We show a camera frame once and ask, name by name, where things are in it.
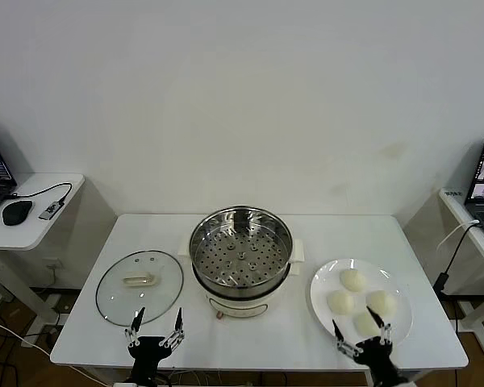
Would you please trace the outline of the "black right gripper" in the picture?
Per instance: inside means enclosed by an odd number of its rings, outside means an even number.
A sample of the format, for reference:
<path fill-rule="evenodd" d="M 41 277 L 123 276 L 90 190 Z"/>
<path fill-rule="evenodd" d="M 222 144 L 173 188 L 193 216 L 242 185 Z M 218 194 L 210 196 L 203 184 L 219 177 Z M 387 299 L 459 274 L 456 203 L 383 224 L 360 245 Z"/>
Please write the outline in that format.
<path fill-rule="evenodd" d="M 347 357 L 353 357 L 356 363 L 366 365 L 371 373 L 374 385 L 400 385 L 400 372 L 390 360 L 393 344 L 390 341 L 390 324 L 385 324 L 381 316 L 366 307 L 380 329 L 380 337 L 373 337 L 356 345 L 345 340 L 336 321 L 333 319 L 336 347 Z"/>

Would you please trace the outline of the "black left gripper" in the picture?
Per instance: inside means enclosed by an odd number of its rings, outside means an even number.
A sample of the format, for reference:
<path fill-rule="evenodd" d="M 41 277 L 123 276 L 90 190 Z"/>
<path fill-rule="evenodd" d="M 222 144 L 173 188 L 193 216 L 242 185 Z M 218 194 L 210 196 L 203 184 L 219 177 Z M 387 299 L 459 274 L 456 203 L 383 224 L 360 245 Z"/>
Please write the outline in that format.
<path fill-rule="evenodd" d="M 135 312 L 129 327 L 124 329 L 127 350 L 134 359 L 128 383 L 154 383 L 158 364 L 171 356 L 171 348 L 177 348 L 185 338 L 182 308 L 178 309 L 173 330 L 165 336 L 142 336 L 138 332 L 143 322 L 145 308 Z"/>

